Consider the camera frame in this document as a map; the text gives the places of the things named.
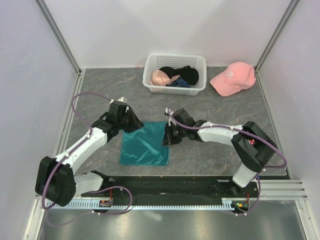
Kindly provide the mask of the teal satin napkin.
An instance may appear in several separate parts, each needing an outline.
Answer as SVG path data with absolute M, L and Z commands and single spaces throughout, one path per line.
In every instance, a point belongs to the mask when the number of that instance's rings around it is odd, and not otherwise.
M 123 134 L 119 163 L 127 166 L 168 165 L 170 150 L 162 146 L 166 122 L 145 121 L 143 124 L 141 129 Z

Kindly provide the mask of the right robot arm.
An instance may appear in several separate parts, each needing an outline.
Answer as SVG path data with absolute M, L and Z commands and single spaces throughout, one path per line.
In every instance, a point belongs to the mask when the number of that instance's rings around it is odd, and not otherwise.
M 241 164 L 232 177 L 229 191 L 235 197 L 247 191 L 247 185 L 266 167 L 276 153 L 277 145 L 253 121 L 243 125 L 221 125 L 207 120 L 195 121 L 185 109 L 165 109 L 168 122 L 164 128 L 163 146 L 179 144 L 183 138 L 198 142 L 215 142 L 234 147 Z

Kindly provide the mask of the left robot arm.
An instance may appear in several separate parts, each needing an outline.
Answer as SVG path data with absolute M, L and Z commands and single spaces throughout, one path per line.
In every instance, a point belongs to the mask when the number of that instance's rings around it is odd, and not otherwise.
M 99 197 L 106 196 L 110 185 L 101 174 L 77 175 L 77 170 L 120 131 L 132 133 L 143 127 L 144 124 L 123 99 L 113 100 L 109 110 L 76 143 L 55 157 L 45 156 L 40 161 L 35 192 L 42 196 L 43 201 L 50 200 L 61 207 L 68 205 L 75 196 L 91 191 Z

